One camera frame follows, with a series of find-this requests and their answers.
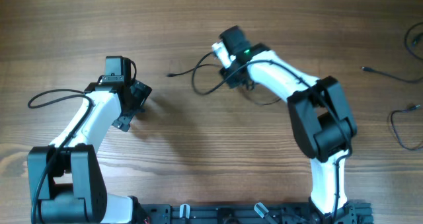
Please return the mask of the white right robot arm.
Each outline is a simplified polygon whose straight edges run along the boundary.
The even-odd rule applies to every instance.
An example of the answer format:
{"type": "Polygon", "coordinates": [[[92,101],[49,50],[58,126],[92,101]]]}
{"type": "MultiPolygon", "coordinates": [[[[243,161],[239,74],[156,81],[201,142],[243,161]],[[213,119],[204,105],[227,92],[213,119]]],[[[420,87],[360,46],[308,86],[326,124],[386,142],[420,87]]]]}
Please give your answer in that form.
{"type": "Polygon", "coordinates": [[[219,39],[212,50],[230,87],[252,81],[287,104],[295,142],[311,162],[311,205],[322,223],[338,223],[347,202],[344,165],[357,133],[342,86],[334,77],[320,79],[294,68],[264,44],[251,45],[238,26],[219,39]]]}

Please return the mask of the thin black cable small plug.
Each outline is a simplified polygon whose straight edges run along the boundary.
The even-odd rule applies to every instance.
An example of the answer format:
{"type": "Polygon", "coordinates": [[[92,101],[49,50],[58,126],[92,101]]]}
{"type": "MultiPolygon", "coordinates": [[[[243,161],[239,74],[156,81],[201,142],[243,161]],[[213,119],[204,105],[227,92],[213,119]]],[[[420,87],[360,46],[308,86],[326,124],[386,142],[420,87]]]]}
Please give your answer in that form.
{"type": "Polygon", "coordinates": [[[420,104],[411,104],[406,108],[396,109],[390,112],[388,116],[388,122],[391,126],[391,131],[393,133],[393,137],[395,138],[396,142],[399,146],[406,150],[406,151],[421,151],[422,150],[422,142],[418,142],[416,144],[411,144],[407,135],[410,135],[409,131],[406,131],[407,128],[411,128],[410,124],[405,124],[405,120],[402,119],[404,115],[410,115],[412,112],[421,110],[422,107],[420,104]]]}

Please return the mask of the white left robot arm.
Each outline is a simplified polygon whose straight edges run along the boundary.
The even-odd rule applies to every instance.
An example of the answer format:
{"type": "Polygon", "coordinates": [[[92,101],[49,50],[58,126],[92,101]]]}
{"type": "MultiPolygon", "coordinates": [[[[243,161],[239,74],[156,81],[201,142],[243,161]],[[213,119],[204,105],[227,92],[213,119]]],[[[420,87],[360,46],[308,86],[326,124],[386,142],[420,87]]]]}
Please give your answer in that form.
{"type": "Polygon", "coordinates": [[[150,223],[134,196],[109,194],[97,152],[109,128],[128,131],[152,89],[136,79],[135,63],[108,56],[104,74],[68,98],[84,101],[63,132],[27,156],[32,223],[150,223]]]}

